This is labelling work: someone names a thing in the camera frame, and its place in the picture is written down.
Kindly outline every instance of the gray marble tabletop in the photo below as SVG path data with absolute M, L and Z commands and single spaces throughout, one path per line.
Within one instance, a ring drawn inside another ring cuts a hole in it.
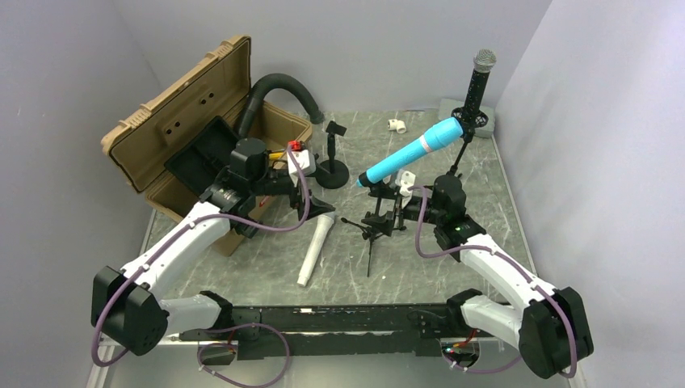
M 337 220 L 321 251 L 309 285 L 297 285 L 297 275 L 316 226 L 307 222 L 286 234 L 258 233 L 245 240 L 230 257 L 212 249 L 204 251 L 178 279 L 167 298 L 189 297 L 211 290 L 239 306 L 348 305 L 385 303 L 444 303 L 464 289 L 480 289 L 484 294 L 501 298 L 494 288 L 475 271 L 452 257 L 422 259 L 414 249 L 416 223 L 408 221 L 407 230 L 378 239 L 373 246 L 371 275 L 367 277 L 368 242 L 354 226 L 340 222 L 340 217 L 359 221 L 373 210 L 375 199 L 367 189 L 357 188 L 355 178 L 382 157 L 399 150 L 437 122 L 437 111 L 407 112 L 330 112 L 326 122 L 335 120 L 347 127 L 338 139 L 337 158 L 350 169 L 347 185 L 325 190 L 308 179 L 316 197 L 335 206 Z M 388 119 L 406 122 L 404 134 L 390 133 Z M 325 155 L 326 134 L 315 128 L 310 146 Z M 432 184 L 456 157 L 461 141 L 429 154 L 409 165 L 417 183 Z M 462 182 L 467 194 L 469 214 L 485 227 L 494 240 L 523 266 L 531 261 L 516 217 L 511 194 L 502 173 L 498 152 L 491 139 L 475 138 L 460 163 Z M 296 222 L 287 199 L 278 198 L 263 218 L 267 225 L 287 226 Z M 151 247 L 174 223 L 158 213 L 154 217 L 148 247 Z M 439 250 L 432 226 L 422 230 L 422 249 Z

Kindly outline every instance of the black flexible hose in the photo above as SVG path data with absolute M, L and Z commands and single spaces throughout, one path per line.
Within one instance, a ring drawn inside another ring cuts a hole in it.
M 274 89 L 284 89 L 297 97 L 307 111 L 309 120 L 312 123 L 320 124 L 323 122 L 323 112 L 319 110 L 319 106 L 317 105 L 317 102 L 314 101 L 314 97 L 312 97 L 311 93 L 309 93 L 307 88 L 302 85 L 300 81 L 297 81 L 287 74 L 273 73 L 265 75 L 264 77 L 261 77 L 259 81 L 255 82 L 252 89 L 250 89 L 250 93 L 247 95 L 247 103 L 242 110 L 237 125 L 237 132 L 241 138 L 247 137 L 247 133 L 250 131 L 250 127 L 254 121 L 254 116 L 257 114 L 259 108 L 262 107 L 264 97 Z

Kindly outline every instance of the white pipe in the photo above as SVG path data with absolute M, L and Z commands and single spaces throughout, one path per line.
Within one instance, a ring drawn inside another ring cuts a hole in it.
M 302 268 L 300 269 L 300 276 L 297 278 L 297 284 L 306 287 L 309 278 L 314 272 L 314 266 L 317 264 L 317 259 L 321 253 L 321 247 L 323 247 L 323 242 L 326 240 L 326 235 L 330 230 L 331 226 L 335 222 L 335 213 L 324 213 L 317 217 L 317 229 L 314 231 L 314 236 L 312 237 L 312 242 L 309 244 L 309 249 L 307 250 L 307 255 L 305 256 L 305 261 L 302 263 Z

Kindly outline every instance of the white wall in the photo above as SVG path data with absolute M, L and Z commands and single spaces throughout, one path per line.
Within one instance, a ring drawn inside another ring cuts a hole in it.
M 0 386 L 84 386 L 93 276 L 149 217 L 99 139 L 159 85 L 109 1 L 3 1 L 0 53 Z
M 584 297 L 589 387 L 685 380 L 685 4 L 554 0 L 497 106 L 540 273 Z
M 463 98 L 473 54 L 499 57 L 493 106 L 551 0 L 115 0 L 163 86 L 237 34 L 252 35 L 252 80 L 290 74 L 325 109 L 437 108 Z M 268 97 L 298 109 L 294 98 Z

